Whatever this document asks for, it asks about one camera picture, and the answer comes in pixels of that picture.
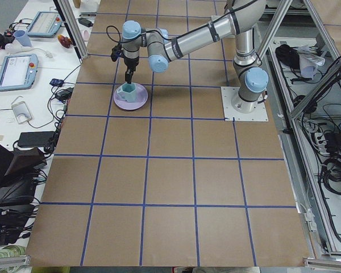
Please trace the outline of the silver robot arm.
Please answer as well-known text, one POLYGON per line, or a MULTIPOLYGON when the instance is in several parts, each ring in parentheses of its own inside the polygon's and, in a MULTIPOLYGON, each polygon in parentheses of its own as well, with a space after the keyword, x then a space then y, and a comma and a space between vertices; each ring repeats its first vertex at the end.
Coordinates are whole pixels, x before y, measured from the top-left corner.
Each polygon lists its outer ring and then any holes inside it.
POLYGON ((128 20, 122 26, 122 37, 112 49, 111 59, 123 58, 127 67, 125 81, 130 84, 139 64, 141 47, 147 49, 150 69, 163 73, 170 62, 232 35, 236 49, 233 66, 240 88, 231 103, 236 111, 251 113, 269 81, 266 71, 256 64, 259 54, 254 45, 254 27, 265 5, 264 0, 227 1, 222 16, 173 38, 166 37, 160 28, 143 28, 138 22, 128 20))

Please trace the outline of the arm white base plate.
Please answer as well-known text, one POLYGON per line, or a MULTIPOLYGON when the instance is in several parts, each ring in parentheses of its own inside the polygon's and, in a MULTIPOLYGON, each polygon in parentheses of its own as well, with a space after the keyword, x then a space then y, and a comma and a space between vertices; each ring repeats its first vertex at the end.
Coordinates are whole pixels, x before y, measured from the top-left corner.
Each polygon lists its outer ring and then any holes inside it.
POLYGON ((224 119, 240 122, 268 122, 262 95, 255 102, 245 102, 239 97, 239 87, 222 86, 221 97, 224 119))

